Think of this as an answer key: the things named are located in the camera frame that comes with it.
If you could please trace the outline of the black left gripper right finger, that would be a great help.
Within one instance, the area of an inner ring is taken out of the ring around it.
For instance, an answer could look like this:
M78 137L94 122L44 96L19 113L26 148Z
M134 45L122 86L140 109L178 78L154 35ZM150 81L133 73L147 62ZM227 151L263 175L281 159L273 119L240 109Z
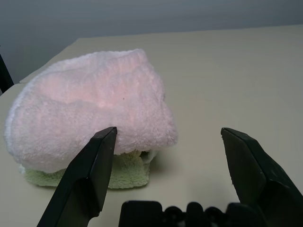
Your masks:
M221 136L240 202L255 208L269 227L301 227L303 196L283 168L248 134L222 128Z

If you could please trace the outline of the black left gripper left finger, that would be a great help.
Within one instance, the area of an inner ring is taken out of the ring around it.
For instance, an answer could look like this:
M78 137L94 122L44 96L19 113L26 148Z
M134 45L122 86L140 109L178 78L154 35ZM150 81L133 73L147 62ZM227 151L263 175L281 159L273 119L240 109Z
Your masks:
M39 227L86 227L103 209L112 172L117 128L101 130L70 162Z

